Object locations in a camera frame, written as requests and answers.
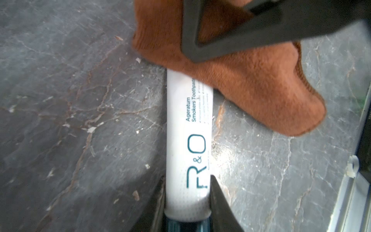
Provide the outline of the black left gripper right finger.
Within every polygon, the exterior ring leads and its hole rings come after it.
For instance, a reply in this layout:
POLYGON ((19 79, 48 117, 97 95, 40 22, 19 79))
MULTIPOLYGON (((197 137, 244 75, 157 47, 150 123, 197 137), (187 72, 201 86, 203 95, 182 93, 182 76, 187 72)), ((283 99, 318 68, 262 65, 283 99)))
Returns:
POLYGON ((214 175, 211 175, 210 206, 212 232, 244 232, 214 175))

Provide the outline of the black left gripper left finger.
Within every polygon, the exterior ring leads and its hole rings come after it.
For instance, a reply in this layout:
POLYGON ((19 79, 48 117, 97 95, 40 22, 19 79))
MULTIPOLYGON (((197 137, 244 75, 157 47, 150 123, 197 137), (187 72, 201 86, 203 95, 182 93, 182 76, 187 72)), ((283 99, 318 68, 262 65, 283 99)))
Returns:
POLYGON ((162 176, 141 216, 130 232, 165 232, 165 176, 162 176))

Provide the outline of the brown cloth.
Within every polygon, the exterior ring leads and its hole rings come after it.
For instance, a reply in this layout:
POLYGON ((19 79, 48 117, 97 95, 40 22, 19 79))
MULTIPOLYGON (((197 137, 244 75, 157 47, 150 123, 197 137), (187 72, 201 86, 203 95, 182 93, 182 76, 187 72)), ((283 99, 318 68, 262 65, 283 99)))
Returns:
POLYGON ((299 136, 325 119, 322 96, 307 81, 300 42, 249 49, 193 63, 181 51, 182 1, 135 1, 133 47, 148 61, 218 91, 269 129, 299 136))

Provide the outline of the white dark cap toothpaste tube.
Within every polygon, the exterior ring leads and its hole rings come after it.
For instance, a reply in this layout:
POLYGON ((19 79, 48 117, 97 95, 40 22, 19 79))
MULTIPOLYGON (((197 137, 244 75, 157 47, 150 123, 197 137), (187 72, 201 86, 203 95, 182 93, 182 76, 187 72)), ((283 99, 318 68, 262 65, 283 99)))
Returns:
POLYGON ((165 230, 209 232, 214 91, 167 70, 165 230))

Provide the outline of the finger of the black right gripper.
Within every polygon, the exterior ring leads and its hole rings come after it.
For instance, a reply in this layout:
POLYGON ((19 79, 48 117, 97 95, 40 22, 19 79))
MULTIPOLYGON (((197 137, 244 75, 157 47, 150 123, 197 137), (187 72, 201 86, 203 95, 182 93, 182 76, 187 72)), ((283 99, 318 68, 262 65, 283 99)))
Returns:
POLYGON ((198 63, 254 47, 322 36, 371 20, 370 1, 253 1, 255 16, 208 43, 198 35, 207 1, 183 2, 181 49, 198 63))

